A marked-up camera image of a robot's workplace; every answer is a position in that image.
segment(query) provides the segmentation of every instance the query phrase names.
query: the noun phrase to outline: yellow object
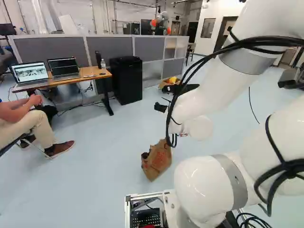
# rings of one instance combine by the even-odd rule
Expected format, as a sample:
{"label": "yellow object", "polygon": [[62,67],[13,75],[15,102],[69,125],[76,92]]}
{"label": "yellow object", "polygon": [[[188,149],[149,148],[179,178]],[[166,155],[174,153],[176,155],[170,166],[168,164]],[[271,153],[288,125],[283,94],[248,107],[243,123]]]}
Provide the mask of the yellow object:
{"label": "yellow object", "polygon": [[174,83],[176,83],[176,80],[177,80],[177,77],[171,77],[171,78],[169,79],[169,83],[170,83],[170,84],[174,84]]}

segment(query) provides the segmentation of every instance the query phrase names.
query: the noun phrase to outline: red object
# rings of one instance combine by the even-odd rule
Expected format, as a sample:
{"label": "red object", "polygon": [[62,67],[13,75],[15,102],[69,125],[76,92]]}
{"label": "red object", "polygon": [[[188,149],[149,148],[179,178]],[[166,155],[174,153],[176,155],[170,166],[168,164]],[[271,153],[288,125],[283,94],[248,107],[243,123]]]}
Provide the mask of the red object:
{"label": "red object", "polygon": [[147,225],[147,226],[144,226],[143,228],[155,228],[154,225]]}
{"label": "red object", "polygon": [[169,27],[169,28],[167,28],[167,33],[168,33],[168,35],[170,35],[171,34],[171,28]]}
{"label": "red object", "polygon": [[150,22],[150,25],[153,26],[153,27],[156,27],[156,20],[155,20],[155,19],[152,20],[152,21]]}

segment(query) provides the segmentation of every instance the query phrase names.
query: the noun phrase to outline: man sitting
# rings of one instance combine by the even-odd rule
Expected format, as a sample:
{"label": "man sitting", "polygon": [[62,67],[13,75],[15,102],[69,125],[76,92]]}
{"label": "man sitting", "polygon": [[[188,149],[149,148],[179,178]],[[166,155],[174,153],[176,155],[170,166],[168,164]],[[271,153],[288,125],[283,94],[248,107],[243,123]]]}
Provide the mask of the man sitting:
{"label": "man sitting", "polygon": [[30,136],[28,140],[32,142],[37,139],[44,148],[44,153],[50,158],[66,152],[74,145],[74,141],[54,144],[55,139],[47,115],[39,110],[30,111],[32,106],[40,104],[42,99],[39,95],[11,102],[3,102],[0,99],[0,149],[30,130],[34,136]]}

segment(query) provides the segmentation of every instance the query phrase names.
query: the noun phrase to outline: khaki pants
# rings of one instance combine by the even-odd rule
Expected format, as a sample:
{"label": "khaki pants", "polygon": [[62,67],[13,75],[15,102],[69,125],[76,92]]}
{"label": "khaki pants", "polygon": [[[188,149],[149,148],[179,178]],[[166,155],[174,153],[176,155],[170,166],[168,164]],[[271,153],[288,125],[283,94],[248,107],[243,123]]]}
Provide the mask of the khaki pants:
{"label": "khaki pants", "polygon": [[7,146],[22,134],[29,133],[30,130],[44,149],[54,144],[55,139],[47,115],[43,111],[32,110],[17,123],[8,123],[0,119],[0,148]]}

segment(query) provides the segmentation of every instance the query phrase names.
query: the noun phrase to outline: laptop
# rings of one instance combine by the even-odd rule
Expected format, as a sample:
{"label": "laptop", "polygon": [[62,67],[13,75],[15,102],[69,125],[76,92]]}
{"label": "laptop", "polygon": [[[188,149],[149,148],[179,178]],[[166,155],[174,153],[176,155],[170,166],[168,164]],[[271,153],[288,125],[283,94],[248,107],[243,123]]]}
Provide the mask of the laptop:
{"label": "laptop", "polygon": [[11,65],[10,70],[17,83],[16,87],[31,87],[48,85],[48,72],[44,62],[21,63]]}
{"label": "laptop", "polygon": [[53,81],[80,77],[78,65],[74,57],[48,59],[47,63],[50,71],[52,72]]}

